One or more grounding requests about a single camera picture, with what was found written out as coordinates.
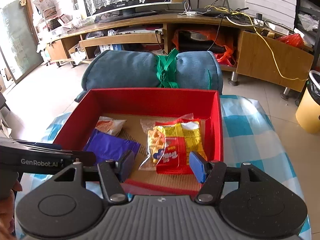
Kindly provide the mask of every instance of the blue gripper pad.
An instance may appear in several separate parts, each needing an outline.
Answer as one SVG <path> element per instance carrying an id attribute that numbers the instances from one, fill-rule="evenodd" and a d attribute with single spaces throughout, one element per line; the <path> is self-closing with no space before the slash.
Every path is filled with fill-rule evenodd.
<path id="1" fill-rule="evenodd" d="M 134 152 L 130 151 L 129 155 L 127 155 L 126 158 L 124 158 L 121 163 L 121 170 L 119 172 L 119 177 L 118 177 L 120 182 L 125 181 L 129 177 L 129 174 L 133 168 L 133 164 L 134 164 Z"/>
<path id="2" fill-rule="evenodd" d="M 204 183 L 207 179 L 207 161 L 197 152 L 190 152 L 189 166 L 200 183 Z"/>

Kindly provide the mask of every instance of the tiled floor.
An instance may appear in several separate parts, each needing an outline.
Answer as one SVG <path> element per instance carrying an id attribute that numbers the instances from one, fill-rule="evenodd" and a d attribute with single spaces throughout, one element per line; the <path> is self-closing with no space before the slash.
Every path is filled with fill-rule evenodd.
<path id="1" fill-rule="evenodd" d="M 5 95 L 11 112 L 4 108 L 2 113 L 13 129 L 12 137 L 39 140 L 55 116 L 72 111 L 77 105 L 73 100 L 82 90 L 81 77 L 86 67 L 81 64 L 71 69 L 68 63 L 59 69 L 56 65 L 40 66 Z M 223 94 L 256 99 L 270 116 L 299 178 L 313 240 L 320 240 L 320 135 L 308 134 L 297 124 L 294 100 L 280 97 L 284 88 L 245 76 L 239 77 L 239 86 L 232 87 L 227 82 L 231 73 L 223 75 Z"/>

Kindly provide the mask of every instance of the trash can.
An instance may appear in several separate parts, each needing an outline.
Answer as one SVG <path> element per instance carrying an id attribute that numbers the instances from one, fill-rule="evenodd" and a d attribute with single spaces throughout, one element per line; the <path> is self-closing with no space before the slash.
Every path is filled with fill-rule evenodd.
<path id="1" fill-rule="evenodd" d="M 320 72 L 311 70 L 307 89 L 296 112 L 299 125 L 308 133 L 320 131 Z"/>

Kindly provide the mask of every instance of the paper box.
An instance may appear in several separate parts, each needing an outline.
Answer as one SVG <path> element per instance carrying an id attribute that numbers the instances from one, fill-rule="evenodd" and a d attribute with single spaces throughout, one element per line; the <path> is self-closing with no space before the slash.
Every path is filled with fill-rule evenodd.
<path id="1" fill-rule="evenodd" d="M 54 143 L 65 150 L 82 150 L 100 116 L 126 119 L 123 129 L 146 146 L 142 118 L 178 118 L 193 113 L 204 122 L 204 151 L 209 160 L 223 161 L 219 93 L 214 90 L 115 88 L 90 90 L 70 115 Z M 164 175 L 139 171 L 145 155 L 138 154 L 129 179 L 122 184 L 132 194 L 196 195 L 200 184 L 194 175 Z"/>
<path id="2" fill-rule="evenodd" d="M 40 10 L 41 13 L 48 8 L 54 7 L 53 0 L 34 0 L 33 3 L 36 5 L 36 7 Z"/>
<path id="3" fill-rule="evenodd" d="M 59 18 L 58 18 L 58 22 L 63 26 L 64 24 L 70 22 L 69 19 L 67 18 L 67 16 L 65 14 L 62 14 Z"/>
<path id="4" fill-rule="evenodd" d="M 105 50 L 122 50 L 122 46 L 121 44 L 100 45 L 100 51 L 104 52 Z"/>

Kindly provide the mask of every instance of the person's hand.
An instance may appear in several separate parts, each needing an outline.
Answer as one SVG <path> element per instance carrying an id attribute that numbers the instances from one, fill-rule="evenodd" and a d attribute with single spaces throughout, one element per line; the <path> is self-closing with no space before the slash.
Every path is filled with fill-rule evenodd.
<path id="1" fill-rule="evenodd" d="M 15 191 L 22 191 L 22 186 L 20 182 L 16 181 L 12 189 Z M 14 214 L 14 193 L 11 190 L 10 196 L 8 198 L 0 200 L 0 223 L 2 223 L 4 228 L 10 233 L 12 233 L 14 230 L 13 214 Z"/>
<path id="2" fill-rule="evenodd" d="M 4 227 L 2 222 L 0 221 L 0 239 L 1 240 L 16 240 L 9 231 Z"/>

